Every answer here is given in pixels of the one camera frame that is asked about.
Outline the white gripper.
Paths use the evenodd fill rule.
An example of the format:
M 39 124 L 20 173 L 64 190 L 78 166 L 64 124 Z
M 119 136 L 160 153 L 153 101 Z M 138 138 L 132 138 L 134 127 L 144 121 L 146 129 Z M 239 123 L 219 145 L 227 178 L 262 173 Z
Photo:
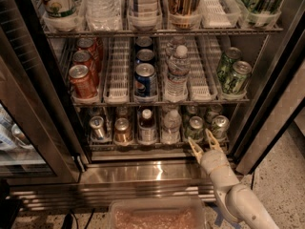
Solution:
M 205 133 L 211 150 L 204 155 L 202 148 L 191 137 L 188 138 L 197 162 L 201 164 L 209 178 L 228 178 L 232 174 L 232 170 L 226 155 L 221 152 L 222 149 L 220 144 L 213 136 L 212 132 L 209 129 L 206 129 Z

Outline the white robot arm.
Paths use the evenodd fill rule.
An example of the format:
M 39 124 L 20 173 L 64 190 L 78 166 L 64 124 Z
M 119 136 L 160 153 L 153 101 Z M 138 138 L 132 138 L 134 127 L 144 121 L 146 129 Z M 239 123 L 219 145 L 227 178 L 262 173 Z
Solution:
M 251 229 L 279 229 L 253 190 L 237 178 L 212 132 L 206 129 L 205 133 L 209 151 L 203 151 L 191 137 L 188 141 L 197 163 L 213 184 L 216 204 L 224 219 L 244 221 Z

